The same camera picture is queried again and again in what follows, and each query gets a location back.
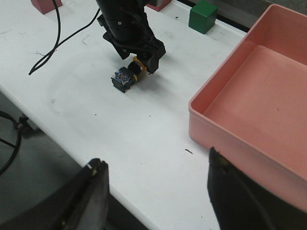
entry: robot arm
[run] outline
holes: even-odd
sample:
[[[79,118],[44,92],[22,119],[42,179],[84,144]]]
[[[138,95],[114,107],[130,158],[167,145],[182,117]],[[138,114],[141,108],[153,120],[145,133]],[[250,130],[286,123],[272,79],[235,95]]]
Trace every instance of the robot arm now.
[[[98,18],[99,24],[106,29],[103,38],[113,45],[122,59],[134,53],[137,55],[135,60],[141,63],[140,68],[143,66],[149,73],[154,73],[158,69],[159,59],[165,54],[165,47],[149,27],[144,6],[147,3],[159,5],[162,0],[96,2],[102,12]],[[136,65],[133,65],[130,69],[133,71],[135,68]]]

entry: gray floor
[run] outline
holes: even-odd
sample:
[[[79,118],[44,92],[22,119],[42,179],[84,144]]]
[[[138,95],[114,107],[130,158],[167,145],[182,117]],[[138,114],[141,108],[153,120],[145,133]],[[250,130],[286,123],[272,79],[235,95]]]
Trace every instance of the gray floor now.
[[[0,93],[0,111],[21,112]],[[0,118],[0,137],[15,142],[12,123]],[[0,167],[11,148],[0,143]],[[23,138],[10,168],[0,176],[0,224],[31,208],[65,184],[81,167],[43,132]]]

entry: small electronic component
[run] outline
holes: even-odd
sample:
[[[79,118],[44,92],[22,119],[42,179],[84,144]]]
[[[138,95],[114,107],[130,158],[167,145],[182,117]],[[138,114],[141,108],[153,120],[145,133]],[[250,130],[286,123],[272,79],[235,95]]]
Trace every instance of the small electronic component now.
[[[146,70],[146,67],[134,57],[134,61],[128,66],[120,68],[111,78],[113,85],[122,92],[130,89],[131,85],[138,81],[138,75]]]
[[[136,74],[126,67],[122,67],[116,71],[114,77],[111,79],[113,85],[122,92],[130,89],[131,85],[138,81]]]

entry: pink block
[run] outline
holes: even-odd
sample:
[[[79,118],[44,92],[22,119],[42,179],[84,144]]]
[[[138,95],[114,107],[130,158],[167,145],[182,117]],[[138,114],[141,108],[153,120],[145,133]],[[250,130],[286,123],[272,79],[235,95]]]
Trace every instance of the pink block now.
[[[147,4],[147,6],[149,8],[154,9],[155,11],[160,11],[161,9],[163,9],[165,6],[167,6],[172,0],[163,0],[163,3],[161,4],[161,6],[153,6],[150,4]]]
[[[31,0],[31,2],[42,14],[48,13],[55,9],[51,0]],[[58,7],[63,5],[61,0],[56,0],[56,4]]]

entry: pink plastic bin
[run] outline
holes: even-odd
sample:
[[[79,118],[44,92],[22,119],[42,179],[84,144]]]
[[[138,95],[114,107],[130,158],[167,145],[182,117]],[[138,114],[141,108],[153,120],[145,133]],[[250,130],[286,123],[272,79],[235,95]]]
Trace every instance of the pink plastic bin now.
[[[271,5],[189,110],[195,141],[307,212],[307,16]]]

